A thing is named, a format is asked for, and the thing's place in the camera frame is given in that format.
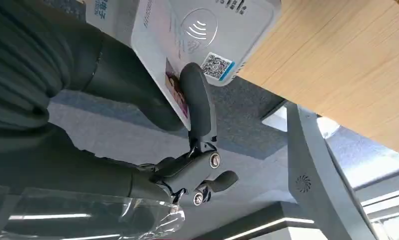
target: ceiling light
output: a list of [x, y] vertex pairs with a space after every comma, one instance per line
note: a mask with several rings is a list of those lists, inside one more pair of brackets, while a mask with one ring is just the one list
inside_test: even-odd
[[379, 220], [382, 220], [382, 219], [390, 219], [390, 218], [394, 218], [394, 217], [398, 217], [398, 216], [399, 216], [399, 212], [396, 212], [396, 213], [393, 213], [393, 214], [389, 214], [389, 215], [373, 218], [371, 220], [371, 222], [373, 223], [373, 222], [376, 222], [376, 221], [379, 221]]
[[71, 219], [71, 218], [90, 218], [91, 215], [85, 213], [77, 214], [52, 214], [52, 215], [11, 215], [9, 220], [40, 220], [40, 219]]
[[231, 236], [231, 237], [226, 238], [226, 239], [224, 239], [224, 240], [234, 240], [234, 239], [243, 237], [243, 236], [245, 236], [245, 235], [252, 234], [252, 233], [254, 233], [254, 232], [257, 232], [257, 231], [260, 231], [260, 230], [269, 228], [269, 227], [271, 227], [271, 226], [274, 226], [274, 225], [277, 225], [277, 224], [281, 224], [281, 223], [283, 223], [283, 222], [304, 223], [304, 224], [314, 224], [314, 223], [315, 223], [315, 221], [313, 221], [313, 220], [308, 220], [308, 219], [284, 217], [284, 218], [278, 219], [278, 220], [276, 220], [276, 221], [272, 221], [272, 222], [269, 222], [269, 223], [267, 223], [267, 224], [261, 225], [261, 226], [259, 226], [259, 227], [253, 228], [253, 229], [251, 229], [251, 230], [248, 230], [248, 231], [239, 233], [239, 234], [237, 234], [237, 235], [235, 235], [235, 236]]
[[390, 209], [399, 206], [399, 196], [387, 199], [385, 201], [377, 202], [363, 207], [366, 214], [376, 213], [381, 210]]
[[372, 198], [372, 199], [369, 199], [369, 200], [366, 200], [366, 201], [363, 201], [363, 202], [361, 202], [361, 205], [364, 207], [364, 206], [371, 205], [371, 204], [374, 204], [374, 203], [377, 203], [377, 202], [381, 202], [383, 200], [390, 199], [390, 198], [393, 198], [393, 197], [396, 197], [396, 196], [399, 196], [399, 190], [393, 191], [393, 192], [390, 192], [390, 193], [387, 193], [387, 194], [384, 194], [382, 196], [378, 196], [378, 197], [375, 197], [375, 198]]

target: light wood surface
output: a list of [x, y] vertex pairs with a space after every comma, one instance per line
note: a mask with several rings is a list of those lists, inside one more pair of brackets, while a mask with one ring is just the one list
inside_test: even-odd
[[399, 152], [399, 5], [282, 0], [239, 76]]

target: wall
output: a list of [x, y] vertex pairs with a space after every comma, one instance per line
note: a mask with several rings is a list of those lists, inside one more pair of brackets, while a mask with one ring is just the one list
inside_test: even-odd
[[251, 238], [251, 240], [291, 240], [291, 234], [288, 229], [289, 227], [286, 227], [268, 234]]

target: speaker grille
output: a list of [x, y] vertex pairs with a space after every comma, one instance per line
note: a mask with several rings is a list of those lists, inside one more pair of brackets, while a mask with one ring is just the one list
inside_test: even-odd
[[307, 175], [300, 175], [295, 181], [295, 187], [300, 193], [308, 193], [312, 189], [312, 181]]

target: metal screw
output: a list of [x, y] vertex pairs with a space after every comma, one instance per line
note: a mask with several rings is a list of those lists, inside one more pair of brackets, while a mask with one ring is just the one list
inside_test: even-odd
[[195, 206], [199, 206], [199, 205], [201, 205], [203, 203], [203, 199], [204, 199], [203, 193], [202, 192], [197, 192], [193, 196], [193, 204]]
[[212, 169], [216, 169], [220, 166], [220, 155], [217, 152], [210, 156], [210, 166]]

